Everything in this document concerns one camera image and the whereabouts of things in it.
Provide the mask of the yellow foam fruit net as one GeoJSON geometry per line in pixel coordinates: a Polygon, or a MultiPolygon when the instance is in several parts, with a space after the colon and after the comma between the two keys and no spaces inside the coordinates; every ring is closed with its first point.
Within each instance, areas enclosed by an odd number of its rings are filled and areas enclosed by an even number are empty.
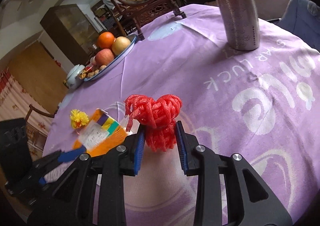
{"type": "Polygon", "coordinates": [[[89,117],[85,112],[80,110],[71,110],[70,113],[71,127],[74,130],[85,127],[89,122],[89,117]]]}

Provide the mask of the orange cardboard box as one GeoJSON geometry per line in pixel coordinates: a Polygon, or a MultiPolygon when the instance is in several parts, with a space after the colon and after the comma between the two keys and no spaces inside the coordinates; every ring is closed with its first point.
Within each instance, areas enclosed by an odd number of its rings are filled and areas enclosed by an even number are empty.
{"type": "Polygon", "coordinates": [[[84,146],[87,154],[96,157],[106,154],[124,142],[127,136],[125,128],[106,111],[97,108],[88,117],[89,122],[85,127],[74,130],[78,137],[73,144],[73,149],[84,146]]]}

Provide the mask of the red foam fruit net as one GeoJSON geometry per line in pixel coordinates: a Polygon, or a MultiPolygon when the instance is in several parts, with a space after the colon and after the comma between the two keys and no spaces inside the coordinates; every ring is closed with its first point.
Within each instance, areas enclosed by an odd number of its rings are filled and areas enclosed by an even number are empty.
{"type": "Polygon", "coordinates": [[[175,118],[181,107],[181,99],[172,94],[157,100],[146,95],[131,95],[125,100],[125,115],[129,117],[126,131],[131,130],[136,120],[145,126],[145,142],[152,151],[173,149],[176,145],[175,118]]]}

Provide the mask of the white ceramic lidded jar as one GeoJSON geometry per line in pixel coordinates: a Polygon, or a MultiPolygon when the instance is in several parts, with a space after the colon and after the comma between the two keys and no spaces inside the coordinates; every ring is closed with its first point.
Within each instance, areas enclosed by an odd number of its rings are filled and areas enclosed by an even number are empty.
{"type": "Polygon", "coordinates": [[[75,65],[67,74],[65,85],[69,89],[77,89],[81,84],[82,80],[78,77],[78,75],[82,72],[85,68],[84,65],[75,65]]]}

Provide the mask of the purple tablecloth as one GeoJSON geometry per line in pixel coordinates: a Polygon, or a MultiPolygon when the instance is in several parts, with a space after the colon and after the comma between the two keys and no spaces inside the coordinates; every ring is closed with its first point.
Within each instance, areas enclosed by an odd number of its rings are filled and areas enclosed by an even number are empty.
{"type": "Polygon", "coordinates": [[[183,10],[183,20],[169,13],[144,26],[116,67],[66,95],[44,154],[73,147],[73,109],[122,120],[128,96],[174,94],[185,131],[218,154],[241,154],[298,220],[319,191],[319,53],[263,20],[259,48],[235,51],[217,7],[183,10]]]}

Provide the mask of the red apple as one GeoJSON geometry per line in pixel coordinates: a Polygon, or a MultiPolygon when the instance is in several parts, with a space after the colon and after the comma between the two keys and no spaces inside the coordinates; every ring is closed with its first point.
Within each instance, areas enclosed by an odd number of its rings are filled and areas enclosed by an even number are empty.
{"type": "Polygon", "coordinates": [[[108,48],[102,49],[95,56],[95,63],[98,66],[109,65],[114,60],[114,54],[108,48]]]}

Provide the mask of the blue oval fruit plate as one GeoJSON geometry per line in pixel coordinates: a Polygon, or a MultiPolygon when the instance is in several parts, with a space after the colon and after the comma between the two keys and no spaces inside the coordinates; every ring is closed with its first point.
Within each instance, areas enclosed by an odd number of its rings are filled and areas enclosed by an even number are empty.
{"type": "Polygon", "coordinates": [[[135,44],[139,41],[139,37],[135,34],[130,34],[127,36],[127,38],[131,41],[130,45],[122,52],[120,53],[109,65],[107,65],[102,71],[97,73],[96,75],[90,77],[90,78],[84,78],[84,82],[94,81],[105,74],[107,74],[109,71],[114,69],[126,56],[131,52],[131,50],[134,48],[135,44]]]}

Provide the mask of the dark wooden cabinet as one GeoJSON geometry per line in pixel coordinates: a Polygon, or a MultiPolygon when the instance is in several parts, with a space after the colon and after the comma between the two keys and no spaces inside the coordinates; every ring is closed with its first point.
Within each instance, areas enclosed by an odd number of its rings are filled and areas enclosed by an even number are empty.
{"type": "Polygon", "coordinates": [[[76,4],[49,8],[40,25],[74,65],[88,64],[98,50],[99,33],[76,4]]]}

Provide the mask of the orange fruit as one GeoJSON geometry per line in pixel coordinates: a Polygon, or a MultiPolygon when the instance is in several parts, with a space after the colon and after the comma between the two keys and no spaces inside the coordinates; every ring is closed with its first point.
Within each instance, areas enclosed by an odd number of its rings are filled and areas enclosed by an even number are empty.
{"type": "Polygon", "coordinates": [[[106,48],[110,49],[115,40],[116,38],[111,32],[103,32],[99,35],[97,39],[97,45],[101,49],[106,49],[106,48]]]}

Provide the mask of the yellow apple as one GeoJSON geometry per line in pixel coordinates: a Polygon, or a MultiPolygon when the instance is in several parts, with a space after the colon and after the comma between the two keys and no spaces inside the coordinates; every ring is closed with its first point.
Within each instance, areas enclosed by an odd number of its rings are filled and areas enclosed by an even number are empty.
{"type": "Polygon", "coordinates": [[[115,55],[120,55],[130,44],[131,41],[127,37],[120,36],[112,44],[111,50],[115,55]]]}

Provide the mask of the silver metal bottle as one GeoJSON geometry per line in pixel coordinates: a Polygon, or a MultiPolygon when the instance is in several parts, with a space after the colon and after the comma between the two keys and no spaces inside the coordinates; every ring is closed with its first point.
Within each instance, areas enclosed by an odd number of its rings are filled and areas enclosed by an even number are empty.
{"type": "Polygon", "coordinates": [[[254,0],[217,0],[228,44],[240,51],[260,45],[258,13],[254,0]]]}

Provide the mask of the blue cushioned office chair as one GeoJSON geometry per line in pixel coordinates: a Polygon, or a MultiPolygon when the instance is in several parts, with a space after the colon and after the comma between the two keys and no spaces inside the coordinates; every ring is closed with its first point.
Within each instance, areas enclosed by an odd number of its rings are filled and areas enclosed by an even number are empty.
{"type": "Polygon", "coordinates": [[[319,51],[319,6],[310,0],[289,0],[277,26],[301,38],[319,51]]]}

